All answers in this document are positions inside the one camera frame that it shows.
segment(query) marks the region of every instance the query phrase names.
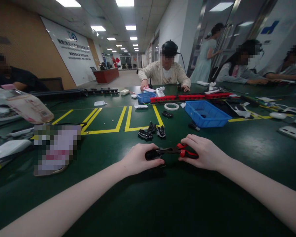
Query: blue plastic basket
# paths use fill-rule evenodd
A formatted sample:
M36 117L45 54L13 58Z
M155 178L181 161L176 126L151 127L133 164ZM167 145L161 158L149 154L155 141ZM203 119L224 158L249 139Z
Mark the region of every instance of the blue plastic basket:
M186 101L185 111L200 128L223 127L229 119L228 114L204 100Z
M137 94L138 103L139 104L149 104L150 98L154 98L156 96L157 95L153 92L146 92L146 93Z

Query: striped shirt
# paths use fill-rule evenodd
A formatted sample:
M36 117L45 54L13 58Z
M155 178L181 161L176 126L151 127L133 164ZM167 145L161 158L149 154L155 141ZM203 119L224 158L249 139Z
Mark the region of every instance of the striped shirt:
M162 85L163 83L163 71L160 61L155 61L150 63L147 67L143 68L138 72L140 80L151 78L152 85ZM174 62L171 70L171 80L167 84L177 84L187 85L191 87L191 80L187 77L182 66Z

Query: grey jacket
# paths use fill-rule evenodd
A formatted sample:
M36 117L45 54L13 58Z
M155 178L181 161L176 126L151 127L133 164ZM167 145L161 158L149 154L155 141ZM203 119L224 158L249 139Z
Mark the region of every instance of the grey jacket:
M226 63L222 66L216 81L217 82L234 82L234 83L247 83L248 80L255 80L255 79L265 79L260 75L254 74L250 69L248 69L247 65L240 65L239 70L236 77L229 75L229 69L231 67L231 63Z

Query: wooden wall panel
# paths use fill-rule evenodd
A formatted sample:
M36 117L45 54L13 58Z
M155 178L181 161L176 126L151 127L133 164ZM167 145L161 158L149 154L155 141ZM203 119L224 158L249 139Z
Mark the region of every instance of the wooden wall panel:
M91 50L95 65L96 65L96 69L98 69L98 65L100 64L100 60L99 60L98 54L96 52L94 42L90 38L87 38L87 40L88 40L88 44L90 46L90 50Z
M76 88L67 67L38 14L0 0L0 44L11 66L32 72L38 78L61 77L65 90Z

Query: light green dress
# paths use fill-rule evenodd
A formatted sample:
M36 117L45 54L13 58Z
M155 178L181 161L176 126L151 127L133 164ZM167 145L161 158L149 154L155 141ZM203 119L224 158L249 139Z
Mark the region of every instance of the light green dress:
M191 83L196 83L197 81L207 82L210 76L211 59L207 59L207 54L209 49L215 49L217 45L216 40L209 39L201 46L200 56L196 61L195 69L190 77Z

